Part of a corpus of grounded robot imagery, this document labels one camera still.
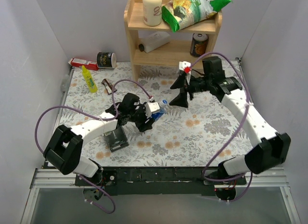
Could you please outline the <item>small blue-label water bottle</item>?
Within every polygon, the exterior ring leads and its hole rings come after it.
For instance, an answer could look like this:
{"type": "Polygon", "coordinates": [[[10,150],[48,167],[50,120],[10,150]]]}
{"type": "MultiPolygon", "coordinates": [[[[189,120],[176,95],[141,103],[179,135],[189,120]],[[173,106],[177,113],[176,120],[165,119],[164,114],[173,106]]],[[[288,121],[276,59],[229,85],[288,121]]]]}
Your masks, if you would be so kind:
{"type": "Polygon", "coordinates": [[[165,113],[165,108],[160,107],[160,110],[154,114],[152,114],[152,118],[155,119],[155,121],[159,120],[165,113]]]}

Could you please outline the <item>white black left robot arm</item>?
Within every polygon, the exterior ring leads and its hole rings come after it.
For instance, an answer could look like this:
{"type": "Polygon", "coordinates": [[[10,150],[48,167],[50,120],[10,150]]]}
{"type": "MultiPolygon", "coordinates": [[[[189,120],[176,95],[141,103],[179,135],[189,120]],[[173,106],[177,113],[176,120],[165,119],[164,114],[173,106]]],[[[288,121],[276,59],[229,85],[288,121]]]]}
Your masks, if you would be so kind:
{"type": "Polygon", "coordinates": [[[133,122],[140,132],[150,130],[155,121],[152,115],[159,111],[159,103],[153,98],[142,104],[137,95],[127,93],[122,102],[114,103],[97,118],[72,127],[59,126],[43,152],[44,158],[62,174],[82,174],[91,185],[98,185],[103,178],[99,165],[83,157],[82,148],[128,122],[133,122]]]}

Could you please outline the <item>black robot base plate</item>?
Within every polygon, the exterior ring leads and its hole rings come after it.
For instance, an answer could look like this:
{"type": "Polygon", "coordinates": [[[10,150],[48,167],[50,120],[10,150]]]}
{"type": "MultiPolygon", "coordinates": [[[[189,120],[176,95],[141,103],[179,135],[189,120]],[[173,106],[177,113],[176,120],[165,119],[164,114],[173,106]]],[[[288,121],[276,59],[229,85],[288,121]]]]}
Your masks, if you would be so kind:
{"type": "Polygon", "coordinates": [[[199,194],[215,196],[215,186],[225,182],[207,181],[203,167],[105,167],[94,179],[109,195],[199,194]]]}

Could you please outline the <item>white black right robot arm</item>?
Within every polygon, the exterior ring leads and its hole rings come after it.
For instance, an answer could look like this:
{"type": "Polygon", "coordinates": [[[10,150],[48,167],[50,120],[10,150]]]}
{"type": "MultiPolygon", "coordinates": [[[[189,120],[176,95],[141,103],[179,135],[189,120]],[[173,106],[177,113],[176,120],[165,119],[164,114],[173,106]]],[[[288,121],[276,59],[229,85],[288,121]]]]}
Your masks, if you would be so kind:
{"type": "Polygon", "coordinates": [[[170,88],[180,92],[169,104],[187,108],[194,93],[210,92],[234,115],[253,147],[245,155],[221,162],[218,169],[207,176],[208,180],[229,184],[237,175],[260,174],[283,164],[291,143],[290,136],[278,133],[263,119],[250,103],[242,84],[235,77],[226,77],[219,57],[205,58],[202,64],[204,73],[194,77],[189,62],[179,63],[179,76],[170,88]]]}

